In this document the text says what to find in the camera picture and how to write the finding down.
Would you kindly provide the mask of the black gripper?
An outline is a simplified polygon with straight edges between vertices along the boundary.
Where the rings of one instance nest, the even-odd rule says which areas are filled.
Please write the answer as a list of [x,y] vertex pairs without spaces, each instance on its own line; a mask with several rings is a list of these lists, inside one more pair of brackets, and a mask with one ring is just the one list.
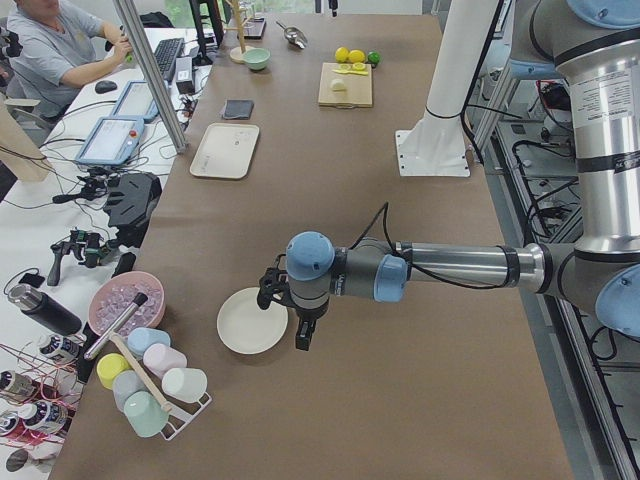
[[315,332],[317,320],[326,314],[330,297],[304,299],[293,296],[294,310],[298,316],[298,327],[295,335],[295,348],[308,350]]

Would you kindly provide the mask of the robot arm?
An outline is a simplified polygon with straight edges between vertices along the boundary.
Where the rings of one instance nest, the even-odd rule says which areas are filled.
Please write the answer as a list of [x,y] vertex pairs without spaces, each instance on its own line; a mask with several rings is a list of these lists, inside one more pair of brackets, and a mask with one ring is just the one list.
[[397,302],[410,280],[521,287],[566,300],[604,326],[639,333],[639,5],[539,1],[513,30],[515,64],[551,63],[570,89],[583,233],[573,244],[469,247],[360,240],[337,248],[304,232],[287,248],[284,301],[311,344],[333,295]]

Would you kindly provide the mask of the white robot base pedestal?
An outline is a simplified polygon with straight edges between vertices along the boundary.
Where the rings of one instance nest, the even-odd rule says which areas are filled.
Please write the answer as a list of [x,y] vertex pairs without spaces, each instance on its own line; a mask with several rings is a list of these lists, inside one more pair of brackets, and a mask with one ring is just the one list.
[[412,129],[396,132],[401,176],[470,175],[463,110],[500,11],[497,0],[457,0],[450,4],[424,115]]

